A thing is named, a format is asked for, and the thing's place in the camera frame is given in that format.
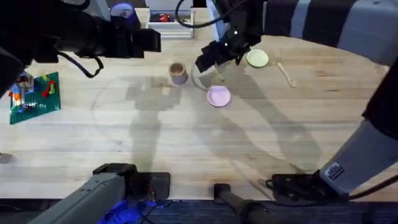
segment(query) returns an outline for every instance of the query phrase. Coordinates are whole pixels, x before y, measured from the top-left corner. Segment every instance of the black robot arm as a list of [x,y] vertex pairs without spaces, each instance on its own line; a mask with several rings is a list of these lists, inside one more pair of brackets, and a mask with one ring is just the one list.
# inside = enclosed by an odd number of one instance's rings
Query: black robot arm
[[[81,58],[94,58],[101,69],[98,57],[144,58],[145,51],[160,52],[160,34],[152,29],[140,29],[123,17],[111,17],[110,21],[83,11],[90,0],[80,6],[61,0],[6,1],[0,7],[0,47],[2,57],[16,58],[24,67],[33,60],[38,63],[57,63],[61,53],[73,52]],[[9,70],[1,61],[0,69]],[[92,75],[82,66],[87,77]],[[18,73],[2,73],[0,96],[14,83]]]
[[267,182],[277,200],[287,197],[331,201],[339,195],[348,195],[398,161],[397,1],[214,0],[213,3],[226,23],[226,30],[220,40],[202,49],[203,55],[196,61],[201,72],[232,59],[238,64],[250,46],[261,41],[262,35],[295,37],[391,66],[363,113],[365,120],[330,161],[315,174],[276,174]]

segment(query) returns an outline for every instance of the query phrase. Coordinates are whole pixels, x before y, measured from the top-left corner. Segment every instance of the red object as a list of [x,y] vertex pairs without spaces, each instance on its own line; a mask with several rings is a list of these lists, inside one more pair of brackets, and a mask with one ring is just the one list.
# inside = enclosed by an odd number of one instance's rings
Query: red object
[[161,14],[159,17],[159,21],[160,22],[168,22],[169,18],[170,18],[170,16],[168,14]]
[[55,85],[55,82],[54,81],[51,81],[51,80],[49,80],[48,82],[47,82],[47,87],[45,88],[45,90],[42,92],[42,96],[43,97],[47,97],[47,95],[49,94],[49,91],[50,91],[50,85]]

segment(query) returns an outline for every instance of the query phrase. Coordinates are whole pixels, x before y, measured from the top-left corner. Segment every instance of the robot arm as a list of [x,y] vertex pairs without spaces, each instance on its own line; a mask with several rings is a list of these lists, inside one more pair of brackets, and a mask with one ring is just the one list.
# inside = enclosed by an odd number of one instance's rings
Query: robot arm
[[[64,56],[93,78],[103,68],[98,57],[144,58],[144,52],[160,52],[160,34],[152,29],[140,29],[121,16],[110,21],[85,11],[90,0],[72,5],[61,0],[8,1],[0,7],[0,96],[15,82],[21,65],[58,63]],[[105,3],[103,11],[109,11]],[[63,52],[73,52],[81,58],[94,58],[99,69],[94,75]]]
[[169,173],[138,173],[135,165],[104,164],[84,185],[29,224],[98,223],[122,200],[162,200],[169,192]]
[[[358,130],[313,175],[275,174],[274,197],[309,201],[348,195],[398,161],[398,2],[321,0],[214,0],[221,37],[202,49],[196,65],[203,72],[243,55],[261,35],[295,37],[347,50],[391,69],[371,98]],[[305,194],[296,194],[300,189]]]
[[265,35],[283,35],[347,50],[391,66],[398,56],[397,1],[264,3]]

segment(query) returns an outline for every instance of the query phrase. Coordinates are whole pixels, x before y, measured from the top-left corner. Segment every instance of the white plate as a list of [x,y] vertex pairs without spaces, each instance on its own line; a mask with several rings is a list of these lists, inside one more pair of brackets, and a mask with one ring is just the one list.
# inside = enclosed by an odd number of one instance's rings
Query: white plate
[[264,67],[268,64],[268,55],[259,49],[251,50],[246,57],[249,64],[256,68]]

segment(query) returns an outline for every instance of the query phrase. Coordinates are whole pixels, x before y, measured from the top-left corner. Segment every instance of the floor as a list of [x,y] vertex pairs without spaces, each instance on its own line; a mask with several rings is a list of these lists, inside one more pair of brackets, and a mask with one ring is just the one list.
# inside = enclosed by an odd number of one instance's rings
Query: floor
[[[44,200],[42,203],[38,200],[20,200],[19,203],[0,200],[0,223],[28,223],[56,200]],[[398,224],[398,203],[351,202],[315,208],[284,208],[263,204],[272,218],[289,224]],[[239,223],[229,207],[215,205],[212,201],[177,202],[165,209],[157,208],[149,219],[156,224]]]

